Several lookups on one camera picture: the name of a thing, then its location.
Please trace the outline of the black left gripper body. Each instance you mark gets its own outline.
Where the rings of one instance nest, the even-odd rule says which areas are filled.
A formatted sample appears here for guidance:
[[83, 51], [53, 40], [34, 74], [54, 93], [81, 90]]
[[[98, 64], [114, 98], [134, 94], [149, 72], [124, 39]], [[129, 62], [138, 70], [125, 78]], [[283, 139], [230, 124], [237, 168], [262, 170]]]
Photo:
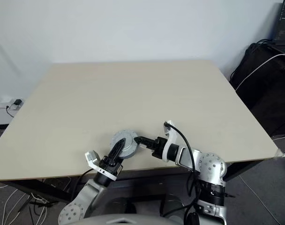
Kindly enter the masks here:
[[110, 174], [114, 176], [118, 176], [121, 172], [123, 159], [117, 157], [116, 159], [112, 159], [109, 156], [104, 156], [99, 163], [99, 167], [106, 170]]

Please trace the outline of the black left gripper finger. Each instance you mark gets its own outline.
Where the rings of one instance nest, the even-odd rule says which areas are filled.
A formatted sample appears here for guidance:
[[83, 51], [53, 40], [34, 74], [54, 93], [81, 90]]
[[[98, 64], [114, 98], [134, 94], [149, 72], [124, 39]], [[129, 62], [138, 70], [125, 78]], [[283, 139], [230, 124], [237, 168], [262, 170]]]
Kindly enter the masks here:
[[119, 157], [120, 153], [123, 151], [125, 143], [126, 143], [126, 138], [122, 138], [114, 145], [113, 147], [113, 152], [114, 152], [113, 159], [114, 160], [116, 160]]
[[120, 153], [124, 149], [125, 142], [126, 142], [126, 139], [122, 138], [117, 143], [115, 143], [114, 147], [112, 148], [112, 150], [109, 153], [109, 158], [111, 160], [116, 160], [116, 158], [119, 157]]

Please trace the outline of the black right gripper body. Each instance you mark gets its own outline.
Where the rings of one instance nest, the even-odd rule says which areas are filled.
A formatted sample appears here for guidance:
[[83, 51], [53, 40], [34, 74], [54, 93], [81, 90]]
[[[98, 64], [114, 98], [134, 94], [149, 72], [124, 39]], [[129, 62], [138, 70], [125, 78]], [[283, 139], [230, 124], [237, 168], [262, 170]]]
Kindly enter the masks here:
[[155, 148], [153, 150], [152, 156], [156, 158], [162, 158], [163, 150], [165, 147], [165, 144], [167, 142], [166, 138], [158, 137], [155, 140]]

